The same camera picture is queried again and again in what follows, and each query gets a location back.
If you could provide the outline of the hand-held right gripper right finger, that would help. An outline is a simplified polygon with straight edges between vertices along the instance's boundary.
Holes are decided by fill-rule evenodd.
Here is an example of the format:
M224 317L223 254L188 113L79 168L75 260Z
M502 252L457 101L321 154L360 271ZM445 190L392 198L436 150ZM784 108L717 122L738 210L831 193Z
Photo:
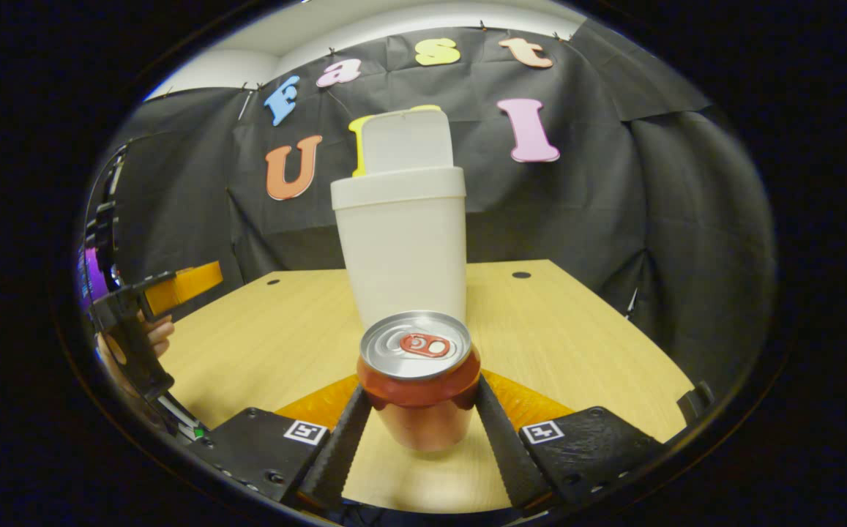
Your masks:
M601 406L516 426L486 374L474 403L508 500L520 512L597 503L666 450Z

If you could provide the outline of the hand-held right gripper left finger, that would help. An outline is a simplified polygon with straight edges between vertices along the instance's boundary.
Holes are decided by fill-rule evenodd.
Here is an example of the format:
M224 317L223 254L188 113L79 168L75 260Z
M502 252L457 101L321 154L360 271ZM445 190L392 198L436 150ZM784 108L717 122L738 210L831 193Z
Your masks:
M200 435L200 460L283 506L324 511L342 503L372 404L363 388L346 388L334 427L250 407Z

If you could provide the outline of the red pop can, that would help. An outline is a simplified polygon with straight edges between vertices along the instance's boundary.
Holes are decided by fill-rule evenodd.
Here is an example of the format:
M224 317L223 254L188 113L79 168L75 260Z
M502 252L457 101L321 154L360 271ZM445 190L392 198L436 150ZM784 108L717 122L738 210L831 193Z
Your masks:
M405 448L440 452L467 433L482 360L463 321L432 310L396 313L359 341L357 380Z

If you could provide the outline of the white desktop garbage bin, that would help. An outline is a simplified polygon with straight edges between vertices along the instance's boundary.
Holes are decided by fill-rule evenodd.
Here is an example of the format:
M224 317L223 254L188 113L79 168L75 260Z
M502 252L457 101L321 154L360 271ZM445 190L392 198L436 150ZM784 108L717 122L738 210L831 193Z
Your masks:
M437 105L366 117L363 172L330 185L362 324L432 310L466 320L466 177Z

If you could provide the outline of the wooden desktop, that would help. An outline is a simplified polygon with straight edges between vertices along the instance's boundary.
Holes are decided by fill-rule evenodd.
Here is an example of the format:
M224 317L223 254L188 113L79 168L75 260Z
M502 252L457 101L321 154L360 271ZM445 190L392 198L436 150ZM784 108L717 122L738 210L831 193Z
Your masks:
M548 260L467 267L467 327L484 368L574 411L602 406L658 441L683 430L693 384L614 308ZM206 426L246 407L275 411L352 375L363 334L346 271L273 272L175 325L163 367ZM344 497L423 513L510 506L474 417L450 450L422 454L367 421Z

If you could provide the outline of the computer monitor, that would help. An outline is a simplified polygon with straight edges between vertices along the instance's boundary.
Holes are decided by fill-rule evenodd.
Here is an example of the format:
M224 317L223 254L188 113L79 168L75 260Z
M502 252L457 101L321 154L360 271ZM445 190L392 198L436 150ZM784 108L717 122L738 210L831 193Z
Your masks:
M86 302L93 302L108 294L108 281L97 260L97 251L88 247L83 253L83 296Z

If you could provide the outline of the black backdrop cloth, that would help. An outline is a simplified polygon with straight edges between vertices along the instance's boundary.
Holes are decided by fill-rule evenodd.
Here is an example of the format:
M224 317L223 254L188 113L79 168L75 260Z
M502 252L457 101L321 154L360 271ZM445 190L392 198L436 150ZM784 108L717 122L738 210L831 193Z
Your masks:
M321 56L260 91L199 88L136 107L115 264L128 283L219 261L225 284L344 267L330 186L357 166L348 125L434 104L466 176L473 263L548 259L718 400L770 326L777 244L760 174L708 97L594 21L568 41L447 27Z

